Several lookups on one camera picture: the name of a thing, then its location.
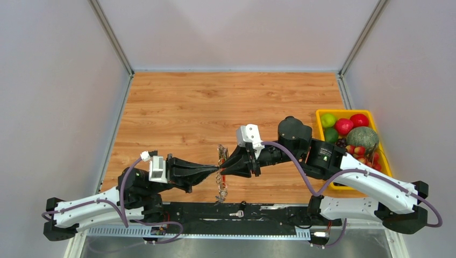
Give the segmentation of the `key with black tag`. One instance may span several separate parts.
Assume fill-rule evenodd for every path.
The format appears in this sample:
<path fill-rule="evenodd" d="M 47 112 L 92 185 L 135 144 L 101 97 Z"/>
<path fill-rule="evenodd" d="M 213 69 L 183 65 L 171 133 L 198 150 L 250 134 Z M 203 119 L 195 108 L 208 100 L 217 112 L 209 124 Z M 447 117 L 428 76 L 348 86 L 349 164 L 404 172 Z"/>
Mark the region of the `key with black tag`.
<path fill-rule="evenodd" d="M 230 213 L 229 216 L 242 218 L 244 216 L 246 206 L 247 206 L 247 203 L 245 201 L 242 201 L 239 204 L 238 211 L 235 213 Z"/>

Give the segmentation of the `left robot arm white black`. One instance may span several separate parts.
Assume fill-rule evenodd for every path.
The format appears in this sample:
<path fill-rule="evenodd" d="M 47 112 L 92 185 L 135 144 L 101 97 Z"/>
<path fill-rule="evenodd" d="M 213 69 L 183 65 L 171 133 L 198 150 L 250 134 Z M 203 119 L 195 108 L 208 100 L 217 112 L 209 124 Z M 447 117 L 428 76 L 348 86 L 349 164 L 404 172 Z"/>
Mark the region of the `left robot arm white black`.
<path fill-rule="evenodd" d="M 157 151 L 144 151 L 118 177 L 109 190 L 73 201 L 53 197 L 46 202 L 42 217 L 43 234 L 49 241 L 73 238 L 77 233 L 101 225 L 122 223 L 161 223 L 169 220 L 161 192 L 173 188 L 190 193 L 218 165 L 199 164 Z"/>

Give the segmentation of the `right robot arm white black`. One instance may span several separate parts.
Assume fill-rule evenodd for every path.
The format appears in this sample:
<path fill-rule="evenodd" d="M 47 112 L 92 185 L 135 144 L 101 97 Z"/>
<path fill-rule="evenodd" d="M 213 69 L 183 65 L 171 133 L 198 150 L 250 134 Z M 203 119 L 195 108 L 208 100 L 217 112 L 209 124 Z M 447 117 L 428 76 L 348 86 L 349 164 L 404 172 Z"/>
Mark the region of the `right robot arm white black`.
<path fill-rule="evenodd" d="M 292 162 L 310 186 L 310 179 L 336 182 L 363 193 L 362 198 L 333 198 L 323 190 L 311 189 L 307 217 L 313 224 L 325 220 L 362 219 L 381 223 L 385 228 L 414 234 L 428 224 L 428 212 L 422 207 L 428 186 L 421 182 L 395 180 L 363 164 L 334 144 L 312 137 L 312 129 L 289 116 L 277 128 L 276 141 L 263 141 L 256 125 L 237 130 L 238 145 L 221 164 L 223 175 L 250 178 L 260 169 Z"/>

